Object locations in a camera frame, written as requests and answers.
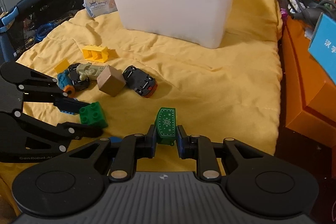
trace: brown box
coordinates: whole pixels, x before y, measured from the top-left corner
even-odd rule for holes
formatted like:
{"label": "brown box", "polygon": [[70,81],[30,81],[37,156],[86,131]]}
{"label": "brown box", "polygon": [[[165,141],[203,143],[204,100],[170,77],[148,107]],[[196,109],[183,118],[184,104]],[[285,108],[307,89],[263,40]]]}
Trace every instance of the brown box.
{"label": "brown box", "polygon": [[117,96],[126,85],[126,81],[121,72],[109,65],[100,73],[97,78],[97,83],[100,91],[113,97]]}
{"label": "brown box", "polygon": [[288,19],[282,39],[286,127],[328,147],[336,145],[336,87],[308,52],[299,21]]}

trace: green block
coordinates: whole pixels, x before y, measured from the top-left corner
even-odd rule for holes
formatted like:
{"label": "green block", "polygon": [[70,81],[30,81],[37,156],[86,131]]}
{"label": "green block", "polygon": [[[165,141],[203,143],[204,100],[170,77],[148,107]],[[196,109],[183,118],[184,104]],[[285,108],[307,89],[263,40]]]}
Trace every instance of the green block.
{"label": "green block", "polygon": [[162,139],[159,136],[157,136],[156,137],[156,142],[158,144],[165,144],[165,145],[174,146],[175,138],[165,138],[165,139]]}
{"label": "green block", "polygon": [[81,124],[99,128],[106,128],[109,126],[99,102],[82,107],[79,110],[79,116],[81,118]]}
{"label": "green block", "polygon": [[155,125],[157,129],[157,143],[174,145],[176,139],[176,110],[175,108],[162,107],[157,113]]}

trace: yellow lego brick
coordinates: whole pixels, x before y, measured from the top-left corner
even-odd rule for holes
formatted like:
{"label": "yellow lego brick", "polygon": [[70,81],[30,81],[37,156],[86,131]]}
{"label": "yellow lego brick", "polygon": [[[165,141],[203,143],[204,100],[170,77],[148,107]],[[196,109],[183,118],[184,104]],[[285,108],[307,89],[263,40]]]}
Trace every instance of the yellow lego brick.
{"label": "yellow lego brick", "polygon": [[56,71],[57,74],[65,71],[68,67],[70,66],[68,60],[64,59],[61,63],[59,63],[54,70]]}
{"label": "yellow lego brick", "polygon": [[105,63],[109,58],[109,52],[107,47],[102,46],[85,46],[82,49],[84,59],[89,61],[95,61]]}

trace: orange box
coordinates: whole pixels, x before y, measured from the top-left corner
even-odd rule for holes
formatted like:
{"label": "orange box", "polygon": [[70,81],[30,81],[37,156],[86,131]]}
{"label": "orange box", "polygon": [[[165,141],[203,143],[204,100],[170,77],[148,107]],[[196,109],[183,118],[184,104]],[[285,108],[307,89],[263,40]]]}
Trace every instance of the orange box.
{"label": "orange box", "polygon": [[336,145],[336,86],[308,52],[303,25],[288,19],[282,39],[286,127],[328,147]]}

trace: wet wipes package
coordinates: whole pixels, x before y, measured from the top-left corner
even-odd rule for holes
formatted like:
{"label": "wet wipes package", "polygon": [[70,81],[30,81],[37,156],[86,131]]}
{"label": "wet wipes package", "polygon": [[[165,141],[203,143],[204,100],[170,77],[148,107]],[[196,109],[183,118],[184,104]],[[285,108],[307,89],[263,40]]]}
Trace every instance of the wet wipes package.
{"label": "wet wipes package", "polygon": [[117,10],[114,0],[84,0],[83,6],[91,17],[109,14]]}

